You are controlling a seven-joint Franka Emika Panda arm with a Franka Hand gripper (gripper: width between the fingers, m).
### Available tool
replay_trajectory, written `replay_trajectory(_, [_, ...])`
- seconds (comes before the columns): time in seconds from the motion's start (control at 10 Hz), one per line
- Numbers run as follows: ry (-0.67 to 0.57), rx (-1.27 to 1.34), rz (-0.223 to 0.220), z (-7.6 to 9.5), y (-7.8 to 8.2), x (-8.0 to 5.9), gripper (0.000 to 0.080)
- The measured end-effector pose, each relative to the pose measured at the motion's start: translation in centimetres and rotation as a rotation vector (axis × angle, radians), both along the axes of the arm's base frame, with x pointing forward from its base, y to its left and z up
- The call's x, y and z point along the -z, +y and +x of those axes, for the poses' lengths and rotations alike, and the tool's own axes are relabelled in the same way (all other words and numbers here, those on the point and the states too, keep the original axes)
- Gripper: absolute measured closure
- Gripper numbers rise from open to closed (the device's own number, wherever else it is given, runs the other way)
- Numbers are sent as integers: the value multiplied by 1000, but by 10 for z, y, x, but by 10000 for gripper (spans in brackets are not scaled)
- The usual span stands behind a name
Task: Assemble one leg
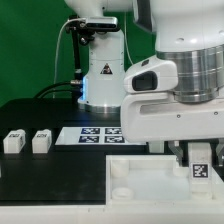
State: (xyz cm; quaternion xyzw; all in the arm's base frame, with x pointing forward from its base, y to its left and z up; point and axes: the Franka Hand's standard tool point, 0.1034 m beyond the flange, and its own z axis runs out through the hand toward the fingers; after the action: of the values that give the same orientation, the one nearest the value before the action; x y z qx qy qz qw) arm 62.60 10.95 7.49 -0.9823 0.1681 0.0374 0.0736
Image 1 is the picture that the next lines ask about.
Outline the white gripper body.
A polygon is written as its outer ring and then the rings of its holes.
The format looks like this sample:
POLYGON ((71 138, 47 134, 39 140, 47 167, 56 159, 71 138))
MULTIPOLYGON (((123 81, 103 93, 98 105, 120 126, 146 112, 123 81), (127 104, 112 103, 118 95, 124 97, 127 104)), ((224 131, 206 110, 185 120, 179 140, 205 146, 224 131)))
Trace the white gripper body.
POLYGON ((222 138, 224 98, 183 104, 167 93, 130 94, 121 106, 121 128, 129 142, 222 138))

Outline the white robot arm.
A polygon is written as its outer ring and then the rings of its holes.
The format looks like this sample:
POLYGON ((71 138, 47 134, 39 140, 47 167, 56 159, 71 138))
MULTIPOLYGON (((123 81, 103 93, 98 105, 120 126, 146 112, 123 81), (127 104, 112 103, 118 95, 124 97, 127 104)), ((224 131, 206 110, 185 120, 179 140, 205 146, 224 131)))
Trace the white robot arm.
POLYGON ((210 139, 224 140, 224 0, 65 0, 88 25, 100 9, 133 8, 156 34, 155 54, 126 72, 121 106, 130 142, 166 141, 179 159, 211 164, 210 139))

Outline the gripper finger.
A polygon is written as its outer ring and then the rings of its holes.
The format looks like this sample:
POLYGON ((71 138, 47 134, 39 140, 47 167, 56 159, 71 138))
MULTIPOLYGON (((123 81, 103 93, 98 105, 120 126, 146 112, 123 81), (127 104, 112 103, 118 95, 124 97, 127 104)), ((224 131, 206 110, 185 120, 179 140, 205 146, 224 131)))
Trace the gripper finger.
POLYGON ((182 159, 183 159, 183 149, 180 146, 179 141, 169 141, 168 147, 172 151, 173 154, 177 157, 177 162, 179 165, 182 165, 182 159))
POLYGON ((218 164, 223 164, 222 156, 224 155, 224 139, 218 139, 218 145, 216 147, 216 155, 218 158, 218 164))

